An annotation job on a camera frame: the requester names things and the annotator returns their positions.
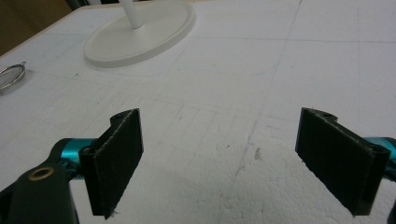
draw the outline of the lamp base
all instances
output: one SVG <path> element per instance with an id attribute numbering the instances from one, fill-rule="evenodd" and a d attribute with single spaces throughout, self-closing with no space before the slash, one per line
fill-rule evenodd
<path id="1" fill-rule="evenodd" d="M 139 63 L 170 49 L 195 23 L 190 4 L 158 1 L 136 7 L 143 26 L 133 29 L 125 14 L 97 29 L 84 46 L 88 61 L 98 67 Z"/>

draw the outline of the white stand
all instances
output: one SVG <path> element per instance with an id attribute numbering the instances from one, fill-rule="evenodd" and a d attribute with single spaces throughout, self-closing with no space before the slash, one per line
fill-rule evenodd
<path id="1" fill-rule="evenodd" d="M 125 14 L 101 26 L 85 43 L 86 58 L 98 67 L 126 66 L 160 54 L 184 38 L 195 22 L 186 2 L 120 3 Z"/>

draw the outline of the tabletop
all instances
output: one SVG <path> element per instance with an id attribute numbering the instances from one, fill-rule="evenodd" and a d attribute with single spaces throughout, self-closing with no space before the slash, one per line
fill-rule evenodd
<path id="1" fill-rule="evenodd" d="M 145 152 L 116 214 L 93 217 L 70 182 L 80 223 L 386 223 L 383 179 L 353 217 L 295 152 L 302 107 L 361 136 L 396 137 L 395 0 L 191 3 L 191 32 L 164 53 L 98 68 L 83 46 L 120 7 L 81 9 L 0 58 L 26 77 L 0 95 L 0 189 L 66 137 L 99 137 L 139 108 Z"/>

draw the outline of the white surface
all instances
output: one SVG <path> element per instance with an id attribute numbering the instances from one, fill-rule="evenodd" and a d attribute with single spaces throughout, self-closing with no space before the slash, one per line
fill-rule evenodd
<path id="1" fill-rule="evenodd" d="M 122 7 L 126 13 L 97 29 L 84 46 L 85 56 L 95 66 L 143 62 L 178 43 L 195 22 L 193 8 L 183 1 L 156 1 L 135 8 L 127 0 Z"/>
<path id="2" fill-rule="evenodd" d="M 187 38 L 117 69 L 84 60 L 121 8 L 79 11 L 0 59 L 26 61 L 0 96 L 0 189 L 65 137 L 97 137 L 139 107 L 145 153 L 108 222 L 83 181 L 81 223 L 386 223 L 396 184 L 353 217 L 294 152 L 302 106 L 361 136 L 396 137 L 394 0 L 227 0 L 193 4 Z"/>

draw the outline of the metallic teal part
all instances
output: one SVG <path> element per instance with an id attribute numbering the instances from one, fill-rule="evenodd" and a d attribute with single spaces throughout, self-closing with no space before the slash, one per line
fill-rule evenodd
<path id="1" fill-rule="evenodd" d="M 395 146 L 385 138 L 382 137 L 366 137 L 364 138 L 366 141 L 380 145 L 381 147 L 385 147 L 387 150 L 390 151 L 390 160 L 396 160 L 396 148 Z"/>
<path id="2" fill-rule="evenodd" d="M 93 140 L 93 138 L 74 138 L 66 143 L 59 163 L 67 172 L 75 174 L 76 177 L 82 177 L 79 171 L 81 163 L 78 153 L 84 147 L 88 147 Z"/>

